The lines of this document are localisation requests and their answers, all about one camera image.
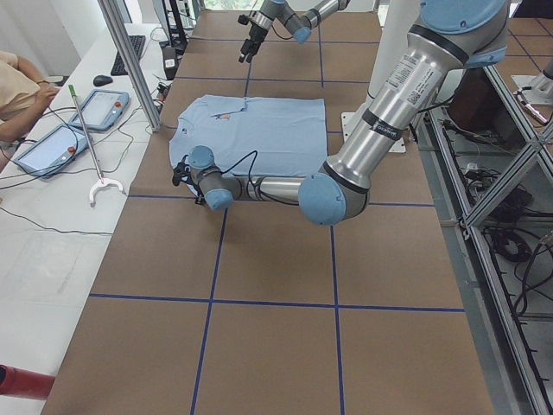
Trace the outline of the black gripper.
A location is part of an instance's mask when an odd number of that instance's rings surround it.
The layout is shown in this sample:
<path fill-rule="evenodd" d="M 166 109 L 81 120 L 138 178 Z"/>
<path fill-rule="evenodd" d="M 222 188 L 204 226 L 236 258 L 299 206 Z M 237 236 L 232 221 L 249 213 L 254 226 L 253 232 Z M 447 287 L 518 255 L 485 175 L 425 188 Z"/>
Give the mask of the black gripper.
<path fill-rule="evenodd" d="M 246 61 L 247 63 L 251 63 L 267 35 L 267 29 L 252 24 L 249 37 L 245 39 L 242 51 L 239 54 L 238 62 L 244 63 Z"/>
<path fill-rule="evenodd" d="M 204 195 L 197 183 L 194 182 L 191 176 L 188 177 L 188 187 L 190 191 L 194 194 L 194 203 L 196 205 L 204 205 Z"/>

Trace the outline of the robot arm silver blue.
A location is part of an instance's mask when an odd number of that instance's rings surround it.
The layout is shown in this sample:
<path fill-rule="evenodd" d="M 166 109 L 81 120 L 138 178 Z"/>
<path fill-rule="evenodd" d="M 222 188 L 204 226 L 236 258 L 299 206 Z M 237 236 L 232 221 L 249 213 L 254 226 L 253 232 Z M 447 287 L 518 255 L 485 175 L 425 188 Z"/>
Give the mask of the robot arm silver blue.
<path fill-rule="evenodd" d="M 194 147 L 188 184 L 215 211 L 239 199 L 297 205 L 316 225 L 359 215 L 370 194 L 370 176 L 411 121 L 433 101 L 452 70 L 485 67 L 506 51 L 507 1 L 417 1 L 405 30 L 406 47 L 337 154 L 305 177 L 227 176 L 211 149 Z"/>
<path fill-rule="evenodd" d="M 251 9 L 247 15 L 238 16 L 238 23 L 251 25 L 249 37 L 240 49 L 238 61 L 251 63 L 271 29 L 281 40 L 294 39 L 299 44 L 305 43 L 315 28 L 332 14 L 345 10 L 349 3 L 350 1 L 320 1 L 299 15 L 287 1 L 263 1 L 259 10 Z"/>

